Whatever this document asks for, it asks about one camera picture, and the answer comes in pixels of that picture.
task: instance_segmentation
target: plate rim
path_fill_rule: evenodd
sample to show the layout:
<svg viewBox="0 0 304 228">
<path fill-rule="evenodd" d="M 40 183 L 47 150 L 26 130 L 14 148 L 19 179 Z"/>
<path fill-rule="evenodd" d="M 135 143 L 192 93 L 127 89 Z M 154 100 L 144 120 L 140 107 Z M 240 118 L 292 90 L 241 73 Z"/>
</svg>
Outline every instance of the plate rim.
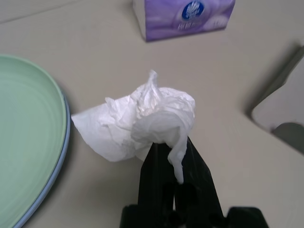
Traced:
<svg viewBox="0 0 304 228">
<path fill-rule="evenodd" d="M 62 116 L 63 116 L 63 127 L 62 127 L 62 136 L 63 136 L 63 141 L 61 145 L 61 152 L 58 156 L 57 162 L 55 163 L 55 166 L 51 172 L 51 174 L 48 177 L 48 180 L 46 181 L 44 187 L 38 194 L 37 198 L 34 200 L 34 202 L 30 205 L 30 207 L 24 212 L 24 214 L 21 216 L 20 219 L 15 222 L 15 224 L 12 226 L 14 228 L 20 228 L 22 227 L 25 222 L 32 216 L 32 214 L 36 211 L 36 209 L 39 207 L 43 199 L 46 197 L 47 193 L 51 189 L 53 183 L 55 182 L 57 175 L 61 169 L 62 163 L 64 161 L 66 152 L 67 152 L 67 146 L 69 142 L 69 135 L 70 135 L 70 110 L 69 110 L 69 105 L 67 103 L 65 95 L 62 93 L 59 85 L 56 83 L 54 78 L 43 68 L 38 66 L 37 64 L 33 63 L 32 61 L 22 58 L 22 57 L 17 57 L 14 55 L 8 55 L 8 54 L 0 54 L 0 58 L 6 58 L 10 60 L 17 60 L 20 62 L 23 62 L 25 64 L 28 64 L 37 70 L 39 70 L 44 76 L 46 76 L 52 83 L 52 85 L 55 87 L 59 97 L 60 97 L 60 103 L 61 103 L 61 108 L 62 108 Z"/>
<path fill-rule="evenodd" d="M 66 106 L 66 135 L 65 135 L 65 140 L 63 143 L 63 147 L 59 156 L 59 159 L 57 161 L 57 164 L 50 175 L 46 185 L 44 186 L 43 190 L 40 192 L 39 196 L 37 199 L 34 201 L 34 203 L 30 206 L 30 208 L 27 210 L 27 212 L 20 218 L 20 220 L 14 225 L 14 228 L 21 228 L 28 220 L 29 218 L 34 214 L 34 212 L 37 210 L 37 208 L 40 206 L 40 204 L 43 202 L 49 191 L 51 190 L 60 170 L 63 165 L 66 153 L 67 153 L 67 148 L 69 144 L 69 138 L 70 138 L 70 130 L 71 130 L 71 114 L 69 110 L 69 105 L 66 99 L 66 96 L 62 93 L 65 101 L 65 106 Z"/>
</svg>

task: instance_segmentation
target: logo on tissue box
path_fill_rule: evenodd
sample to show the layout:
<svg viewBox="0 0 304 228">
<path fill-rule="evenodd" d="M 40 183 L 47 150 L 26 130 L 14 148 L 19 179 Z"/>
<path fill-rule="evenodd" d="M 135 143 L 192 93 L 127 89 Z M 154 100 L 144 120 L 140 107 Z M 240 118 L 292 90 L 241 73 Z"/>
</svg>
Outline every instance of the logo on tissue box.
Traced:
<svg viewBox="0 0 304 228">
<path fill-rule="evenodd" d="M 196 17 L 199 17 L 204 10 L 204 6 L 199 1 L 192 1 L 190 2 L 182 11 L 181 17 L 184 20 L 191 20 Z"/>
</svg>

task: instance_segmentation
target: plate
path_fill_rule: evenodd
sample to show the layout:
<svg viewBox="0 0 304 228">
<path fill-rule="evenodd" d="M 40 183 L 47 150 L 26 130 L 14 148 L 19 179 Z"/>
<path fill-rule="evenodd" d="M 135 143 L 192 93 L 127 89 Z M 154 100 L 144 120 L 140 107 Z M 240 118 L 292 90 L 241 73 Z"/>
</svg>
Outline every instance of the plate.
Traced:
<svg viewBox="0 0 304 228">
<path fill-rule="evenodd" d="M 27 60 L 0 56 L 0 228 L 17 226 L 48 191 L 66 124 L 52 77 Z"/>
</svg>

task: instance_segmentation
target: gray object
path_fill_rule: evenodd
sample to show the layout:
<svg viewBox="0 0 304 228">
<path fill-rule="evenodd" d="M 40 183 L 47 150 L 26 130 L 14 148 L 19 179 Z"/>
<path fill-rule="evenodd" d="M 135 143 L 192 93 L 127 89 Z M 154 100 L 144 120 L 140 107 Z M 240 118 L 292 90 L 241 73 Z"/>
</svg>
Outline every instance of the gray object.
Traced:
<svg viewBox="0 0 304 228">
<path fill-rule="evenodd" d="M 261 97 L 253 120 L 297 150 L 304 152 L 304 47 Z"/>
</svg>

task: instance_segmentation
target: robotic claw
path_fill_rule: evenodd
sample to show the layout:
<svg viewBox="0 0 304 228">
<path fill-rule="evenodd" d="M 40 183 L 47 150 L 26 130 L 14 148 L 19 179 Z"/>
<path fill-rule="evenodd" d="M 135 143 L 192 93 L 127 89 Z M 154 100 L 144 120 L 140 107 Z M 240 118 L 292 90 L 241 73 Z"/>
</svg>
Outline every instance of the robotic claw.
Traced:
<svg viewBox="0 0 304 228">
<path fill-rule="evenodd" d="M 232 207 L 224 217 L 210 170 L 190 139 L 179 185 L 167 159 L 170 150 L 152 145 L 142 165 L 138 204 L 123 209 L 120 228 L 268 228 L 257 208 Z"/>
</svg>

